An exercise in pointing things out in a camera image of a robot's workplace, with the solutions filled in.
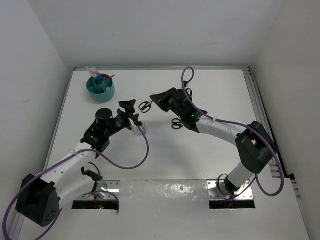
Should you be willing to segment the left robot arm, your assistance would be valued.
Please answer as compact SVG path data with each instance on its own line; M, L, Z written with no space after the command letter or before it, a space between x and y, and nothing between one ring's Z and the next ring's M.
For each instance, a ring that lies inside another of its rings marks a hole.
M38 224L48 226L59 210L80 195L91 192L103 177L85 165L97 159L110 145L110 137L123 129L140 126L135 110L136 100L120 101L117 116L109 108L101 108L77 146L64 159L34 176L27 175L15 209Z

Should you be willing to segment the large black scissors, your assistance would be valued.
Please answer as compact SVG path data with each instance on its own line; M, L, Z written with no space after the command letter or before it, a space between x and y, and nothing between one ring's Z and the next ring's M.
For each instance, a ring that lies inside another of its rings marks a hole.
M171 128L174 130L179 130L181 128L183 128L184 125L182 123L182 121L179 118L174 118L171 120Z

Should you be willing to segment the small black scissors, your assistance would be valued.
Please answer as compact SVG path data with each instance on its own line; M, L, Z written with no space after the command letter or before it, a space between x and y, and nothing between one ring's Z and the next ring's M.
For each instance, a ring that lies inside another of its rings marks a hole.
M152 108L153 101L144 101L139 106L138 109L143 113L146 114Z

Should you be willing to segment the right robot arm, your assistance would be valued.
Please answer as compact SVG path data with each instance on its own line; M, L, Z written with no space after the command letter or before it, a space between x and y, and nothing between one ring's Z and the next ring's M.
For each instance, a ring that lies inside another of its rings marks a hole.
M224 195L234 195L252 176L258 175L278 153L278 147L260 122L249 125L208 118L183 89L172 88L150 99L164 112L173 112L191 131L224 140L237 148L240 162L219 185Z

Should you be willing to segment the red clear pen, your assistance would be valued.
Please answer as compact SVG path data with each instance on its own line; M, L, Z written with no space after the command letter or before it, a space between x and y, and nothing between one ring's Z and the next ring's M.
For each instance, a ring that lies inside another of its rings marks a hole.
M94 70L93 68L86 67L86 70L87 70L87 72L88 72L93 78L95 78L95 77L97 77L97 76L100 75L100 74L97 73L97 71Z

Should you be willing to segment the pink highlighter pen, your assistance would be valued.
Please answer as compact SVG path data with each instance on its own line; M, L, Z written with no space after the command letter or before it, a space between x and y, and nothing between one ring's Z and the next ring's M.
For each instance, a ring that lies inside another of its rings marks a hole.
M92 78L98 78L101 76L100 72L96 70L94 67L87 68L87 71L89 72Z

